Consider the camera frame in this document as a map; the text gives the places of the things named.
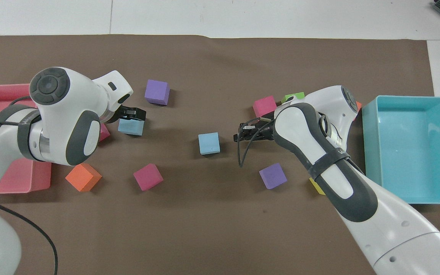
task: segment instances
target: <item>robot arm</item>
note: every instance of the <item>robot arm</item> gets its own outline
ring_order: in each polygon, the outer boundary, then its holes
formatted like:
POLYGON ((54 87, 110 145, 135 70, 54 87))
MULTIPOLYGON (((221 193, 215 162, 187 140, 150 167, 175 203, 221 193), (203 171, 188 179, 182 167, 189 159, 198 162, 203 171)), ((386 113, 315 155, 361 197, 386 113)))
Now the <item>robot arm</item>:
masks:
POLYGON ((356 112, 347 89, 327 87, 279 106, 270 134, 319 184, 377 274, 440 274, 437 228, 368 179, 346 153, 356 112))
MULTIPOLYGON (((122 106, 133 93, 117 71, 91 80, 68 68, 47 68, 30 83, 38 108, 10 105, 0 112, 0 178, 19 158, 77 165, 96 149, 100 122, 145 120, 146 112, 122 106)), ((21 244, 0 218, 0 275, 14 274, 21 244)))

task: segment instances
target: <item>brown paper sheet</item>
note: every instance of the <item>brown paper sheet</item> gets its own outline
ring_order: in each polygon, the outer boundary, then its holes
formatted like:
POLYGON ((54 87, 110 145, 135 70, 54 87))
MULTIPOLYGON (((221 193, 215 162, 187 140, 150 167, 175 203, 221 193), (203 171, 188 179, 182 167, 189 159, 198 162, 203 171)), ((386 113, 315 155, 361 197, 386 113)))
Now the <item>brown paper sheet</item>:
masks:
MULTIPOLYGON (((87 193, 52 166, 48 190, 0 195, 35 221, 59 252, 59 274, 372 274, 325 196, 290 152, 254 143, 244 168, 232 136, 264 96, 342 84, 369 103, 379 94, 433 95, 425 41, 209 39, 199 36, 0 37, 0 84, 28 83, 64 66, 96 78, 118 70, 134 89, 126 106, 147 110, 144 135, 111 137, 87 163, 103 175, 87 193), (144 99, 147 79, 169 82, 169 105, 144 99), (198 134, 218 132, 221 153, 199 154, 198 134), (267 190, 258 171, 279 162, 288 182, 267 190), (164 182, 140 191, 149 163, 164 182)), ((362 120, 348 152, 364 168, 362 120)), ((417 209, 440 230, 440 205, 417 209)), ((23 246, 18 275, 50 274, 51 249, 26 223, 5 217, 23 246)))

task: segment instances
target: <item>turquoise plastic container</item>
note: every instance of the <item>turquoise plastic container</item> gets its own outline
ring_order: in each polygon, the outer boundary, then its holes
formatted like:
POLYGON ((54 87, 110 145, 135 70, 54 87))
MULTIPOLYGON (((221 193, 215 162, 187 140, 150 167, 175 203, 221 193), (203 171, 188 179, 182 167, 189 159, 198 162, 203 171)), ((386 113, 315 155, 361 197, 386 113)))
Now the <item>turquoise plastic container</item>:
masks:
POLYGON ((409 204, 440 204, 440 97, 380 95, 362 110, 366 176, 409 204))

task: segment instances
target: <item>pink bin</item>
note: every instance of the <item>pink bin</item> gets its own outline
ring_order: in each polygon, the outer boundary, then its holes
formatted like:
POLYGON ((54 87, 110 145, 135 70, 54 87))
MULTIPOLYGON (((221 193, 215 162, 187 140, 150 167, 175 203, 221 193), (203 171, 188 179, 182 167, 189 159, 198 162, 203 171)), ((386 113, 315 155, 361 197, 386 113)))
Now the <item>pink bin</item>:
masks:
MULTIPOLYGON (((28 95, 29 84, 0 85, 0 111, 22 96, 28 95)), ((19 101, 35 107, 32 100, 19 101)), ((28 193, 50 187, 50 162, 35 162, 19 159, 11 163, 6 174, 0 179, 0 194, 28 193)))

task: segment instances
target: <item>white tabletop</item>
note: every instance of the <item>white tabletop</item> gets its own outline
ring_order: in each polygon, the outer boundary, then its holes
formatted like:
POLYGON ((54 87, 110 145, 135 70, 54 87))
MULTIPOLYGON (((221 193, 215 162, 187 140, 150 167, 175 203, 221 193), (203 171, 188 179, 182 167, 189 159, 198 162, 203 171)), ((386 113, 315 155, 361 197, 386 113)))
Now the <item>white tabletop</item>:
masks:
POLYGON ((0 0, 0 35, 195 34, 428 40, 440 96, 440 14, 431 0, 0 0))

